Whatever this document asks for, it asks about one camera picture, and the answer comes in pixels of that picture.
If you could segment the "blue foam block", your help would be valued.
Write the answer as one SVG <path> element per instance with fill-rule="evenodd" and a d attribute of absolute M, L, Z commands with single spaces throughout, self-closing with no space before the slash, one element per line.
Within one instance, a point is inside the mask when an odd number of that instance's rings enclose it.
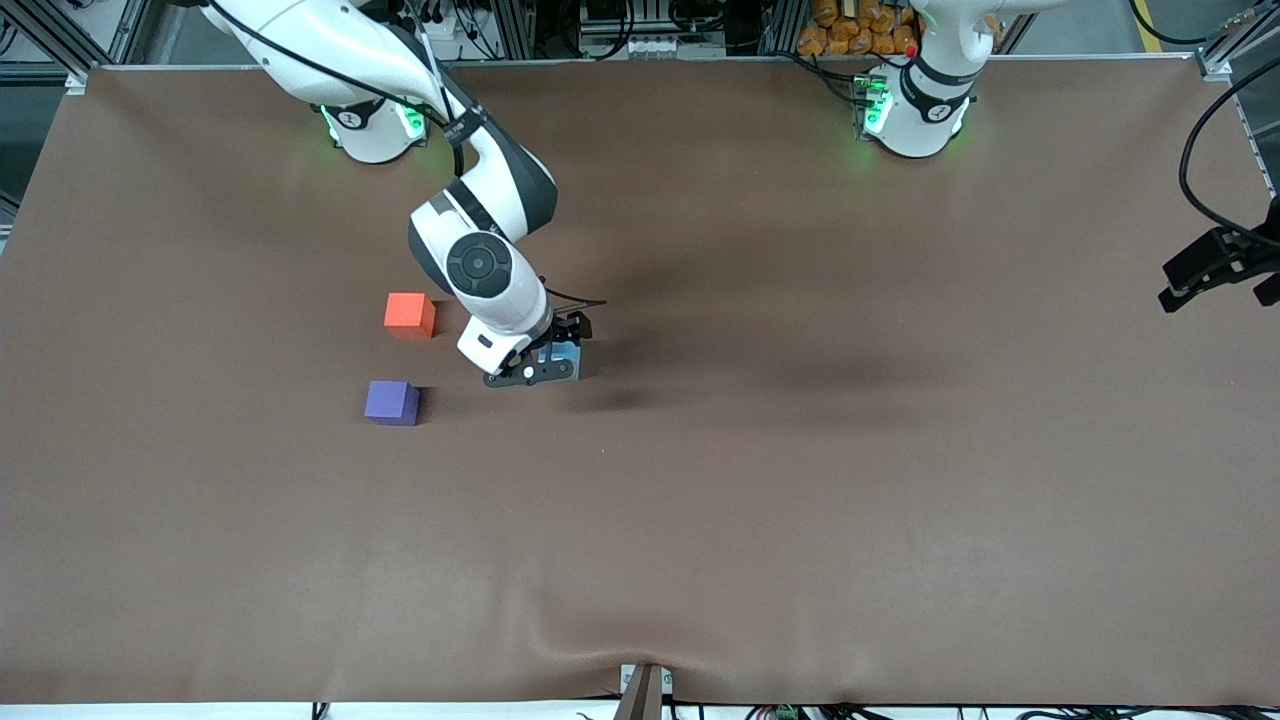
<path fill-rule="evenodd" d="M 577 380 L 581 375 L 581 347 L 573 342 L 554 342 L 538 350 L 540 382 Z"/>

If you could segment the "orange foam block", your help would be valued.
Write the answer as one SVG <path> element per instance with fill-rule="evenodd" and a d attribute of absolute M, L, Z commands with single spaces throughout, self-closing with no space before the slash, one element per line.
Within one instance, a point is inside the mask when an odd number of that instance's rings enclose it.
<path fill-rule="evenodd" d="M 387 296 L 383 327 L 398 340 L 430 340 L 435 334 L 436 306 L 417 292 Z"/>

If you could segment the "purple foam block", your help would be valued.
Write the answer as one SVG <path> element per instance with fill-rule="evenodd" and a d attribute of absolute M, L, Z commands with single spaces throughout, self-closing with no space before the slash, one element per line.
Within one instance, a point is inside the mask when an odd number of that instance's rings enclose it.
<path fill-rule="evenodd" d="M 415 427 L 419 423 L 421 392 L 406 380 L 371 380 L 364 418 L 384 427 Z"/>

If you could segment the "white terminal block row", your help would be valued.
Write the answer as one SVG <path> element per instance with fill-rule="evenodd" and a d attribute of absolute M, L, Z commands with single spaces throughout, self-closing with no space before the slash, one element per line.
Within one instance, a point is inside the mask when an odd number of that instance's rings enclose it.
<path fill-rule="evenodd" d="M 700 35 L 685 33 L 637 33 L 625 42 L 617 29 L 612 33 L 588 35 L 579 31 L 579 50 L 590 58 L 623 60 L 673 60 L 682 50 L 696 49 L 705 40 Z"/>

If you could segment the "brown table cover mat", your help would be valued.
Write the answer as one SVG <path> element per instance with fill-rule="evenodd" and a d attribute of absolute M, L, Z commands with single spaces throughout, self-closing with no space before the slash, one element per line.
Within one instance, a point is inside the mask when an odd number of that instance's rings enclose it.
<path fill-rule="evenodd" d="M 0 703 L 1280 705 L 1280 307 L 1175 314 L 1193 61 L 992 61 L 904 161 L 786 61 L 470 67 L 581 380 L 383 327 L 448 149 L 101 70 L 0 255 Z M 421 392 L 367 421 L 371 380 Z"/>

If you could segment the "white power strip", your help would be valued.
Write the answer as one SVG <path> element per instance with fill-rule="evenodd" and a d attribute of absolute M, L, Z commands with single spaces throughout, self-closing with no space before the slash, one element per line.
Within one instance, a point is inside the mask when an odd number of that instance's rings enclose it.
<path fill-rule="evenodd" d="M 492 18 L 480 0 L 415 0 L 422 32 L 433 41 L 479 41 Z"/>

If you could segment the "orange bagged items pile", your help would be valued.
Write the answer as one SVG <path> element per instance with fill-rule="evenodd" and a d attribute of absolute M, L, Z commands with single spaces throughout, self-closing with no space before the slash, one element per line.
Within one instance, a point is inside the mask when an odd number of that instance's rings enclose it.
<path fill-rule="evenodd" d="M 809 0 L 800 56 L 911 56 L 924 28 L 909 0 Z"/>

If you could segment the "aluminium frame profile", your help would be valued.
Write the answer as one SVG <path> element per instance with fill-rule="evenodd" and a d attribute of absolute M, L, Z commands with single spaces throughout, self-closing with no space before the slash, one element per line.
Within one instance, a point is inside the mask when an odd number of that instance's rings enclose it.
<path fill-rule="evenodd" d="M 187 15 L 168 0 L 0 0 L 0 88 L 77 94 L 101 67 L 166 64 Z"/>
<path fill-rule="evenodd" d="M 1231 15 L 1196 51 L 1199 76 L 1206 82 L 1228 82 L 1230 60 L 1280 37 L 1280 0 L 1254 0 Z"/>

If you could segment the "aluminium frame post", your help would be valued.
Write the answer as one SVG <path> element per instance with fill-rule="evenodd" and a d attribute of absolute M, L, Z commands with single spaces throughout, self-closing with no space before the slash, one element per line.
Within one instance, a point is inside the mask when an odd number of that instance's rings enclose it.
<path fill-rule="evenodd" d="M 812 0 L 762 0 L 758 55 L 795 53 L 800 33 L 810 20 Z"/>
<path fill-rule="evenodd" d="M 541 0 L 484 0 L 499 41 L 499 58 L 507 61 L 541 59 L 538 35 Z"/>

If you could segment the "grey mounting bracket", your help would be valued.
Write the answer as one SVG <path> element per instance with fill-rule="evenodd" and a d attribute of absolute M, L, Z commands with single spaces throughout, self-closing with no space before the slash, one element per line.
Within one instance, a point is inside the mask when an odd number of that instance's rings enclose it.
<path fill-rule="evenodd" d="M 657 664 L 622 665 L 620 693 L 613 720 L 664 720 L 667 700 L 673 694 L 672 674 Z"/>

